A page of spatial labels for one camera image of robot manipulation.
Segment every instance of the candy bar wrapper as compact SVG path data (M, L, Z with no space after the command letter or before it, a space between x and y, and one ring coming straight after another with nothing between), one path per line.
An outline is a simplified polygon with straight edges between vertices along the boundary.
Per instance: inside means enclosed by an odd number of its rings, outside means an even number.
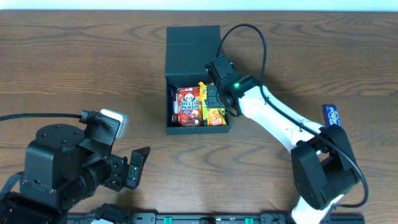
M207 85L203 82L200 85L200 100L203 113L204 126L226 125L225 108L209 108L207 103Z
M171 124L177 125L178 121L178 99L177 99L177 89L174 86L168 86L167 87L170 93L170 101L172 102L172 107L171 107Z

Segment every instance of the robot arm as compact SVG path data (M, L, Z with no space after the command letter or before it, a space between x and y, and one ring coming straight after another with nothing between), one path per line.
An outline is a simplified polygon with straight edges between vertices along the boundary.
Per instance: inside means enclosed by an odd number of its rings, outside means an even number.
M240 78L224 55L206 65L206 70L215 83L211 87L213 93L208 94L209 108L233 108L238 115L259 123L285 146L292 156L295 185L301 195L291 216L297 224L320 223L331 205L357 184L359 177L346 158L329 149L297 123L343 147L344 153L356 164L346 133L337 125L324 128L304 118L280 102L263 85L265 97L272 102L272 107L261 94L259 81L252 76ZM330 156L320 162L317 155L322 152L329 152Z
M321 124L310 121L307 118L296 113L288 106L280 102L274 97L267 87L263 86L264 93L270 100L282 109L290 117L295 118L312 130L320 133ZM239 107L243 115L253 119L259 123L263 128L270 132L285 148L290 152L295 148L299 141L308 141L313 138L313 135L300 129L297 125L286 119L268 104L264 104L264 98L260 93L260 88L255 86L244 93L244 96L239 99Z
M38 116L60 114L14 114L0 121ZM67 116L79 118L86 129L53 124L37 131L26 149L25 171L0 192L0 223L66 224L68 211L100 185L117 192L139 185L150 148L133 150L129 164L127 157L111 153L115 139L124 136L128 116L107 109ZM17 181L20 193L9 192Z

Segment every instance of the blue candy bar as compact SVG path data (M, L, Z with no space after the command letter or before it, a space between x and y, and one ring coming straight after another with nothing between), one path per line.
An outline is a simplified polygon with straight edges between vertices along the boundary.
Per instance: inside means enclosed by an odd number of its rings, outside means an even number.
M340 117L338 116L338 110L336 105L324 105L323 106L323 115L325 117L326 127L331 126L332 124L340 124Z

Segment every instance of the snack package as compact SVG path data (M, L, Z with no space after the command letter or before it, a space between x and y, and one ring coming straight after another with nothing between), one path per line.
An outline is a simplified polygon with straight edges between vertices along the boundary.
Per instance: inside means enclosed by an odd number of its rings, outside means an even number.
M200 101L203 111L203 125L215 126L226 125L225 108L209 108L207 104L207 85L203 82L200 85Z
M171 125L178 125L178 100L177 100L177 89L174 86L168 86L169 89L169 94L170 94L170 102L172 104L170 108L170 114L171 114Z
M199 87L179 88L178 97L178 122L181 126L201 126L202 106Z

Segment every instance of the green connector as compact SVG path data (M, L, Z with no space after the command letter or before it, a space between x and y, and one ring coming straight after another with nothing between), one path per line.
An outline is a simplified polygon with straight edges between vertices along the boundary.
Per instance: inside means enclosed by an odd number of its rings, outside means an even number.
M244 222L245 222L245 224L254 224L253 218L245 218Z
M164 224L172 224L173 218L172 217L164 217L163 221L164 221Z

